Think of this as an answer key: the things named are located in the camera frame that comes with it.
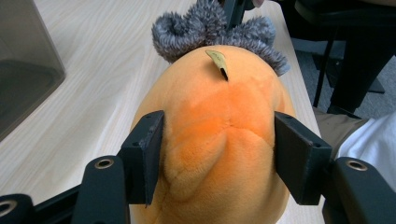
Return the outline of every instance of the gray container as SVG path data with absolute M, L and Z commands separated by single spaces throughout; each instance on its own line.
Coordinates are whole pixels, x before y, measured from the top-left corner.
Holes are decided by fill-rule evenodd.
M 0 141 L 64 80 L 33 0 L 0 0 Z

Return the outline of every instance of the white table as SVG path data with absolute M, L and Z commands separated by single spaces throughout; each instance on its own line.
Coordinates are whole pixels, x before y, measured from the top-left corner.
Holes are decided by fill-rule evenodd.
M 165 11 L 184 13 L 195 1 L 35 0 L 66 69 L 61 86 L 0 143 L 0 195 L 29 194 L 41 203 L 81 181 L 85 165 L 114 155 L 134 113 L 169 66 L 151 43 L 151 24 Z M 266 1 L 246 13 L 269 16 L 276 48 L 291 70 L 281 79 L 297 119 L 318 133 L 281 9 Z M 321 207 L 290 197 L 279 223 L 322 223 Z

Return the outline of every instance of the gray curly hair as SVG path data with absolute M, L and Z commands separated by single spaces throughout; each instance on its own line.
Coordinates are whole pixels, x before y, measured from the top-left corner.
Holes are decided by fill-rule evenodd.
M 197 0 L 183 17 L 164 13 L 152 28 L 154 48 L 169 63 L 204 46 L 230 45 L 265 60 L 279 75 L 289 71 L 287 59 L 273 48 L 276 30 L 270 19 L 258 17 L 226 30 L 226 16 L 217 0 Z

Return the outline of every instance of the orange plush toy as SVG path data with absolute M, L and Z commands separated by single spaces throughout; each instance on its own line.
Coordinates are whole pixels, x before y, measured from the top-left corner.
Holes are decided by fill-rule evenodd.
M 220 35 L 193 48 L 194 41 L 177 42 L 193 35 L 187 24 L 208 30 L 224 20 L 221 11 L 217 1 L 199 0 L 184 18 L 165 14 L 153 26 L 156 49 L 174 63 L 149 91 L 132 125 L 147 113 L 165 113 L 158 183 L 151 205 L 133 205 L 137 223 L 275 223 L 285 209 L 289 192 L 274 165 L 274 113 L 293 116 L 294 111 L 276 75 L 286 72 L 285 59 L 268 44 L 274 34 L 265 34 L 271 24 L 263 19 L 267 40 L 240 41 L 265 45 L 256 52 L 220 45 L 213 39 Z M 222 28 L 223 40 L 233 39 Z M 174 39 L 165 40 L 172 32 Z M 216 45 L 206 46 L 208 41 Z M 176 42 L 181 47 L 170 46 Z M 257 50 L 265 51 L 264 57 Z

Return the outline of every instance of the white sleeve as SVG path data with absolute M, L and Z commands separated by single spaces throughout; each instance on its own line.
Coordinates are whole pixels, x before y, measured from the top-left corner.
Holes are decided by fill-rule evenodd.
M 396 112 L 361 126 L 340 146 L 339 157 L 372 164 L 396 192 Z

